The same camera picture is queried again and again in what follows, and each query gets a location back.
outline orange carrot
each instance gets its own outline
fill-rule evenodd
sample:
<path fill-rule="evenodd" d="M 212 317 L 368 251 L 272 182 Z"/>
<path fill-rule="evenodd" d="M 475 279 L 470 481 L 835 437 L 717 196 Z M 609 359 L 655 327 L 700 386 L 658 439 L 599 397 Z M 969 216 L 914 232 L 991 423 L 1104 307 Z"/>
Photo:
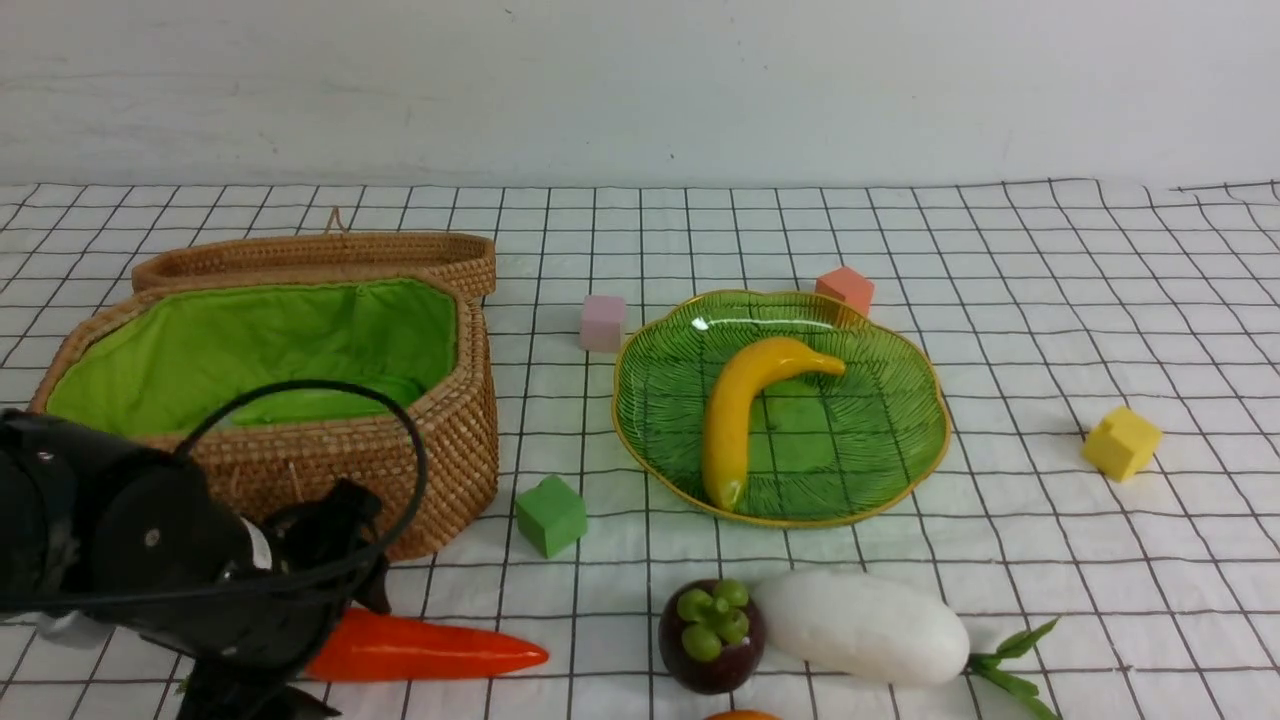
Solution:
<path fill-rule="evenodd" d="M 502 633 L 351 607 L 307 675 L 326 683 L 490 678 L 541 665 L 547 657 L 536 644 Z"/>

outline mangosteen calyx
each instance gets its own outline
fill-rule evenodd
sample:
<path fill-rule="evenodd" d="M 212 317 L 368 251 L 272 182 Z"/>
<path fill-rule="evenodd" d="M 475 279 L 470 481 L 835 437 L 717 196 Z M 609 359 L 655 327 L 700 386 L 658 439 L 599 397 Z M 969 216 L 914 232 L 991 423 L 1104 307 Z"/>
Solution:
<path fill-rule="evenodd" d="M 751 621 L 742 611 L 750 602 L 746 585 L 723 579 L 712 592 L 701 588 L 685 591 L 676 601 L 676 612 L 689 626 L 680 634 L 680 644 L 689 657 L 713 662 L 726 646 L 741 643 L 751 630 Z"/>

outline green plate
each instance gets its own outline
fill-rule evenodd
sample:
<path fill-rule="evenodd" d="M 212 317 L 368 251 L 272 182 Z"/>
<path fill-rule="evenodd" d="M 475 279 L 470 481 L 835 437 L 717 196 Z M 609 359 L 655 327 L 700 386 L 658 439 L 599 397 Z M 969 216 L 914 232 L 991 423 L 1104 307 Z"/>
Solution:
<path fill-rule="evenodd" d="M 724 512 L 703 489 L 703 409 L 733 354 L 771 336 L 801 340 L 847 369 L 785 380 L 755 398 L 746 495 Z M 740 290 L 695 297 L 627 341 L 614 369 L 613 427 L 689 502 L 776 527 L 849 524 L 891 507 L 933 473 L 951 438 L 937 374 L 910 341 L 826 296 Z"/>

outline pink cube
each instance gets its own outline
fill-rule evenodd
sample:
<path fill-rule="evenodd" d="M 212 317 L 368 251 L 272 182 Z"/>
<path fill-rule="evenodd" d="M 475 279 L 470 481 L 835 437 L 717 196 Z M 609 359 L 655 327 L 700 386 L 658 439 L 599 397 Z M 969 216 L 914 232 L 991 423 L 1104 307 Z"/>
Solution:
<path fill-rule="evenodd" d="M 818 278 L 814 287 L 818 295 L 835 297 L 845 305 L 869 318 L 872 314 L 872 295 L 876 293 L 876 283 L 858 274 L 852 268 L 836 268 Z"/>
<path fill-rule="evenodd" d="M 627 302 L 613 295 L 588 295 L 582 301 L 582 328 L 579 343 L 591 352 L 622 350 L 622 324 L 627 319 Z"/>

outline mangosteen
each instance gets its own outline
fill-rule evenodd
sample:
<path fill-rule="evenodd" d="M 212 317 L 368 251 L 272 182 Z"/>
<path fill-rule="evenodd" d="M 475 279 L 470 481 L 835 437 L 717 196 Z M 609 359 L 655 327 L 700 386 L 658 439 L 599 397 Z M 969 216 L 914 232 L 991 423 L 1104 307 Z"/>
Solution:
<path fill-rule="evenodd" d="M 658 620 L 658 650 L 677 683 L 700 694 L 737 689 L 764 656 L 764 616 L 735 579 L 694 580 Z"/>

